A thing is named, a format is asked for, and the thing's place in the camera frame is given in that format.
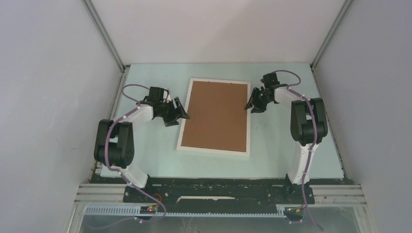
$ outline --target brown cork board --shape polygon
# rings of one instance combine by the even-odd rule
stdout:
[[[250,82],[192,78],[178,150],[250,155]]]

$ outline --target light blue tabletop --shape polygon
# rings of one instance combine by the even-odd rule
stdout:
[[[264,74],[278,69],[297,73],[302,78],[294,90],[308,98],[319,97],[309,64],[135,64],[130,67],[126,84],[167,88],[172,97],[184,103],[190,78],[250,81],[261,87]],[[279,73],[280,83],[295,83],[296,77]],[[148,91],[129,87],[125,92],[138,100]],[[117,117],[130,111],[135,103],[121,98]],[[285,178],[292,163],[294,141],[290,133],[290,110],[280,104],[269,104],[265,113],[251,115],[251,153],[249,158],[221,154],[177,151],[179,126],[165,127],[155,118],[134,132],[135,160],[152,177],[180,178]],[[103,176],[117,176],[107,168]],[[317,149],[309,176],[311,178],[343,178],[331,134]]]

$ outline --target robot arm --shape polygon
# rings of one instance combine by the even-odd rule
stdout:
[[[150,87],[149,95],[118,121],[110,135],[110,138],[117,139],[117,142],[114,140],[108,144],[110,169],[120,172],[121,176],[139,188],[145,187],[149,176],[140,169],[138,161],[133,160],[135,154],[133,132],[155,117],[163,118],[166,127],[178,125],[179,118],[189,119],[178,97],[173,101],[168,90]],[[94,158],[105,165],[107,164],[104,147],[112,124],[112,120],[101,120],[97,130]]]
[[[245,109],[253,108],[252,113],[263,113],[270,102],[280,103],[291,110],[291,135],[295,141],[292,166],[288,178],[292,184],[301,184],[302,176],[308,162],[309,150],[314,140],[313,124],[309,116],[309,107],[305,100],[289,90],[286,84],[280,84],[275,73],[269,73],[260,80],[264,87],[254,88]],[[309,170],[313,154],[322,138],[327,135],[325,108],[321,98],[310,99],[313,108],[317,141],[311,149],[311,158],[304,183],[309,181]]]

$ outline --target transparent panel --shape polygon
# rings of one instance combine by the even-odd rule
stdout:
[[[311,208],[312,215],[326,233],[359,233],[353,208]],[[159,222],[140,224],[138,220],[125,220],[111,227],[103,227],[124,216],[85,216],[81,233],[317,233],[310,223],[289,224],[283,218],[257,217],[166,217]]]

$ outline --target purple cable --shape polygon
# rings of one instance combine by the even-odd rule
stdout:
[[[312,118],[312,124],[313,124],[313,131],[314,131],[314,138],[313,138],[313,143],[312,145],[309,147],[309,153],[308,153],[308,160],[306,161],[306,166],[305,166],[305,170],[303,171],[303,175],[302,175],[302,196],[303,196],[303,202],[305,203],[305,207],[308,211],[309,217],[312,221],[312,223],[321,231],[324,232],[325,230],[323,229],[323,227],[321,225],[319,225],[318,223],[316,223],[315,219],[312,216],[312,213],[309,210],[309,206],[308,206],[308,201],[306,200],[306,195],[305,195],[305,177],[306,177],[306,173],[308,172],[309,169],[309,164],[310,164],[310,159],[312,157],[312,149],[313,147],[316,145],[316,142],[318,140],[318,131],[316,128],[316,121],[315,121],[315,114],[313,113],[313,108],[312,105],[310,104],[308,98],[306,98],[305,96],[299,94],[298,92],[292,90],[290,88],[290,85],[288,86],[287,89],[290,93],[294,94],[295,96],[302,98],[304,101],[306,101],[306,104],[308,105],[309,108],[309,112],[310,112],[310,117]]]
[[[139,84],[128,84],[128,85],[125,85],[125,86],[123,87],[123,89],[121,90],[121,92],[123,93],[124,96],[126,96],[127,98],[129,98],[129,99],[131,99],[131,100],[133,100],[133,101],[136,102],[137,108],[132,109],[130,112],[126,113],[125,115],[123,115],[123,116],[120,117],[119,119],[115,120],[115,121],[113,122],[113,124],[109,127],[109,130],[107,131],[106,141],[105,141],[105,144],[104,144],[104,162],[105,162],[106,167],[107,167],[110,171],[115,171],[115,172],[120,172],[120,170],[115,169],[115,168],[112,168],[112,167],[110,166],[110,164],[109,164],[109,156],[108,156],[108,155],[109,155],[110,135],[112,134],[112,131],[113,131],[115,125],[116,125],[119,121],[121,121],[121,120],[129,117],[131,114],[133,114],[134,112],[136,112],[136,111],[139,109],[139,107],[140,107],[140,101],[138,101],[138,100],[136,100],[136,99],[134,99],[134,98],[132,98],[132,97],[130,97],[130,96],[128,96],[128,95],[126,95],[126,94],[124,93],[124,89],[125,89],[126,87],[128,87],[128,86],[139,86],[139,87],[143,87],[143,88],[146,88],[146,89],[149,90],[149,88],[147,88],[147,87],[145,87],[145,86],[142,86],[142,85],[139,85]],[[163,218],[166,216],[166,214],[167,214],[167,209],[166,209],[165,205],[164,205],[161,201],[159,201],[159,200],[156,199],[155,197],[153,197],[153,196],[151,196],[150,194],[148,194],[148,193],[146,193],[145,191],[143,191],[141,188],[139,188],[139,187],[137,187],[136,185],[134,185],[134,184],[133,184],[132,182],[130,182],[130,180],[129,180],[128,178],[126,178],[121,172],[120,172],[120,176],[126,181],[126,183],[127,183],[128,185],[131,185],[133,188],[135,188],[137,191],[139,191],[139,192],[142,193],[143,195],[145,195],[145,196],[147,196],[148,198],[150,198],[150,199],[154,200],[155,202],[157,202],[157,203],[162,207],[162,209],[163,209],[163,215],[162,215],[160,218],[155,219],[155,220],[143,220],[143,219],[140,219],[141,222],[157,222],[157,221],[160,221],[161,219],[163,219]],[[105,229],[105,228],[114,226],[114,225],[116,225],[116,224],[118,224],[118,223],[120,223],[120,222],[123,222],[123,221],[126,221],[126,220],[131,220],[131,219],[137,219],[137,217],[136,217],[136,218],[135,218],[135,217],[127,217],[127,218],[121,219],[121,220],[119,220],[119,221],[117,221],[117,222],[114,222],[114,223],[109,224],[109,225],[104,226],[104,227],[97,227],[97,228],[95,228],[95,227],[89,226],[88,224],[86,224],[86,225],[87,225],[87,227],[89,227],[89,228],[91,228],[91,229],[100,230],[100,229]]]
[[[146,88],[146,89],[148,89],[148,90],[149,90],[149,88],[146,87],[146,86],[140,85],[140,84],[128,84],[128,85],[125,85],[125,86],[122,88],[121,93],[122,93],[126,98],[131,99],[131,100],[133,100],[134,102],[140,104],[140,101],[138,101],[137,99],[126,95],[126,93],[124,92],[124,89],[125,89],[126,87],[128,87],[128,86],[139,86],[139,87]]]
[[[290,84],[290,85],[288,85],[288,86],[297,86],[297,85],[299,85],[299,84],[302,82],[302,79],[299,77],[299,75],[297,75],[296,73],[294,73],[294,72],[292,72],[292,71],[285,70],[285,69],[280,69],[280,70],[275,70],[275,71],[273,71],[272,73],[276,73],[276,72],[286,72],[286,73],[289,73],[289,74],[293,74],[294,76],[297,77],[297,79],[298,79],[299,81],[298,81],[297,83]]]

